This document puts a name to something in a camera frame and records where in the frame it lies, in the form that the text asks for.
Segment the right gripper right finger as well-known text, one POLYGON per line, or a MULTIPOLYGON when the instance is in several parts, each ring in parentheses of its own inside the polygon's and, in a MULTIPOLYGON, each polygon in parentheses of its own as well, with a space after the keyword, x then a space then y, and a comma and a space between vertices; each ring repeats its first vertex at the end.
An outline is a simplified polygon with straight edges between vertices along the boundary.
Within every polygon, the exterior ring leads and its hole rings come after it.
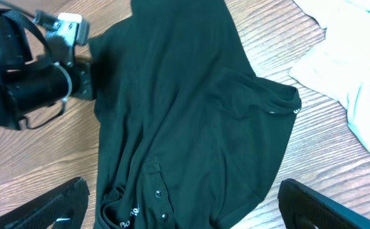
POLYGON ((278 206, 286 229, 370 229, 370 219, 294 179, 281 182, 278 206))

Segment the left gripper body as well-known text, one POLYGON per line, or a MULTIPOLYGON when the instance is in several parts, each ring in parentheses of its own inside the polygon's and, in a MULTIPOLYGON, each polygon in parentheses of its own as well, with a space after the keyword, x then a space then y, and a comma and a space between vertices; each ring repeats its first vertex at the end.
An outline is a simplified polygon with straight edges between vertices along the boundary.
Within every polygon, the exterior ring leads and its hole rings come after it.
POLYGON ((71 68, 73 82, 72 97, 85 101, 96 99, 95 83, 91 76, 90 62, 83 60, 76 62, 71 68))

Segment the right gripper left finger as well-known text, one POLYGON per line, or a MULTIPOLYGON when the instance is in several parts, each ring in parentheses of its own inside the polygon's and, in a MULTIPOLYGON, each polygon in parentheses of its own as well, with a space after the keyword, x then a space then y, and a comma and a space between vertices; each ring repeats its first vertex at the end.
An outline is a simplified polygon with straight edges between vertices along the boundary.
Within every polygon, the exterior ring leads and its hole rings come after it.
POLYGON ((0 216, 0 229, 80 229, 89 195, 87 182, 74 177, 0 216))

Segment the black polo shirt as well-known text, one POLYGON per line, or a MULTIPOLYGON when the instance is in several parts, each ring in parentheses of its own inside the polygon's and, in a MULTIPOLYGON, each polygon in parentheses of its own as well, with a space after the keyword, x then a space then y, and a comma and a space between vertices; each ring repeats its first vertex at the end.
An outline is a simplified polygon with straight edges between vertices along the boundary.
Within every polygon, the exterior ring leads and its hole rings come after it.
POLYGON ((131 2, 90 40, 96 228, 230 228, 266 197, 301 99, 255 75, 223 1, 131 2))

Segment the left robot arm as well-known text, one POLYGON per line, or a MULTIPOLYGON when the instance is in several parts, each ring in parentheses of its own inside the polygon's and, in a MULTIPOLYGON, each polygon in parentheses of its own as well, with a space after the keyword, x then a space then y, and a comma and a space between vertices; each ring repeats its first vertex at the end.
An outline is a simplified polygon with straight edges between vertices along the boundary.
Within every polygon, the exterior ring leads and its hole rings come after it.
POLYGON ((60 102, 58 118, 70 97, 95 99, 90 62, 75 56, 89 29, 78 14, 27 16, 13 6, 0 8, 0 127, 31 130, 32 111, 60 102))

